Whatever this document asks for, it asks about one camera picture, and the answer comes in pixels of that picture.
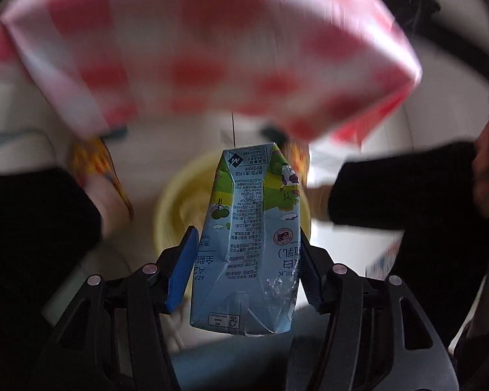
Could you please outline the blue milk carton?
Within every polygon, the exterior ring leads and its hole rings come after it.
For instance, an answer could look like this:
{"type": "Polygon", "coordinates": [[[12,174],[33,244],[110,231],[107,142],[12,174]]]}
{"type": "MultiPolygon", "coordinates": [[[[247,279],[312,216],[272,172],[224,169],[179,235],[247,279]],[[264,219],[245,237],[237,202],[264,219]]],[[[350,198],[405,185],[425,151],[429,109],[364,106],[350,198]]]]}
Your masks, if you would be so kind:
{"type": "Polygon", "coordinates": [[[193,269],[191,326],[289,332],[301,246],[298,177],[274,143],[222,152],[193,269]]]}

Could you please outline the yellow trash bin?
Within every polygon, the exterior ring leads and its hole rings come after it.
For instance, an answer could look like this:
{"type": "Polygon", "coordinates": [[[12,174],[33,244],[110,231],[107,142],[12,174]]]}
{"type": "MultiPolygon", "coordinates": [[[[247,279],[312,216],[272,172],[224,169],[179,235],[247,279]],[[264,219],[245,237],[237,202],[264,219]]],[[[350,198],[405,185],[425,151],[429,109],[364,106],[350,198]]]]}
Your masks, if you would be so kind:
{"type": "Polygon", "coordinates": [[[163,251],[179,245],[194,226],[210,256],[252,266],[266,249],[294,258],[311,223],[295,172],[280,148],[268,143],[212,152],[187,164],[160,197],[154,238],[163,251]]]}

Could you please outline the colourful slipper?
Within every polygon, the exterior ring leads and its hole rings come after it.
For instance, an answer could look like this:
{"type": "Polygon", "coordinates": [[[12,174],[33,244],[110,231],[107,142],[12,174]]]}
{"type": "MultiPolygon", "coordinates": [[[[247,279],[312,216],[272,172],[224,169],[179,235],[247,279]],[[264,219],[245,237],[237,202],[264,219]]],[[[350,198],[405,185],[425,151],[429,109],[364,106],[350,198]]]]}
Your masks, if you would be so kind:
{"type": "Polygon", "coordinates": [[[134,210],[116,174],[114,162],[103,138],[92,138],[73,143],[68,159],[70,174],[80,185],[87,179],[98,176],[108,180],[128,209],[129,220],[134,219],[134,210]]]}

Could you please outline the pink checkered tablecloth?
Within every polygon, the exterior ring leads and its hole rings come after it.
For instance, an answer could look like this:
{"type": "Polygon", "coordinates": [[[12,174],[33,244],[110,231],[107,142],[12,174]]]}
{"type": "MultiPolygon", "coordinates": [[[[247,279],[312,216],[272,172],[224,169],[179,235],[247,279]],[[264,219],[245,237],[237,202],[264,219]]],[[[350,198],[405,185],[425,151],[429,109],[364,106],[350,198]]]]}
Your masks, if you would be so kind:
{"type": "Polygon", "coordinates": [[[84,138],[227,111],[360,144],[421,74],[381,0],[11,0],[0,15],[0,80],[27,80],[84,138]]]}

